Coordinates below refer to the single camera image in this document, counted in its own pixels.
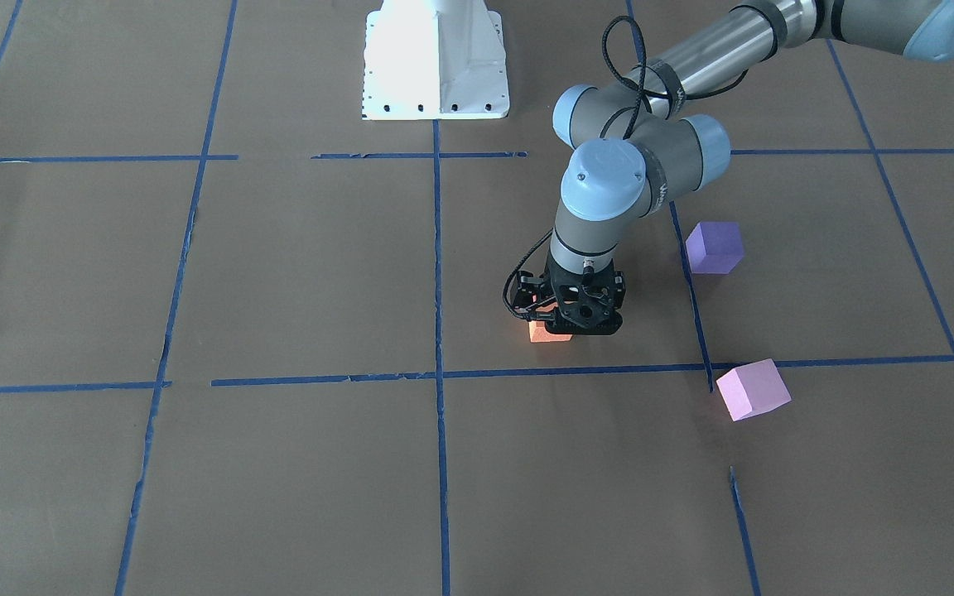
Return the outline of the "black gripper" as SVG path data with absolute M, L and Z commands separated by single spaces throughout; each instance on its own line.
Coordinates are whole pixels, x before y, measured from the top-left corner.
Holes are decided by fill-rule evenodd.
M 527 323 L 545 321 L 549 331 L 564 334 L 560 291 L 554 286 L 552 265 L 546 265 L 538 275 L 523 267 L 525 264 L 519 263 L 513 268 L 513 317 Z

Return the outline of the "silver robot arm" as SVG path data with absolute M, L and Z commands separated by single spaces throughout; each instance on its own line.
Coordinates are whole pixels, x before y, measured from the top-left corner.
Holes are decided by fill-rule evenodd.
M 503 286 L 516 320 L 553 335 L 611 335 L 622 325 L 624 274 L 614 252 L 632 223 L 718 180 L 730 165 L 730 136 L 715 118 L 682 116 L 686 104 L 734 89 L 754 65 L 813 39 L 863 46 L 908 60 L 954 58 L 954 1 L 739 1 L 718 22 L 660 55 L 648 55 L 633 17 L 638 61 L 614 67 L 602 87 L 576 84 L 556 101 L 552 126 L 571 148 L 561 178 L 544 271 L 518 265 Z

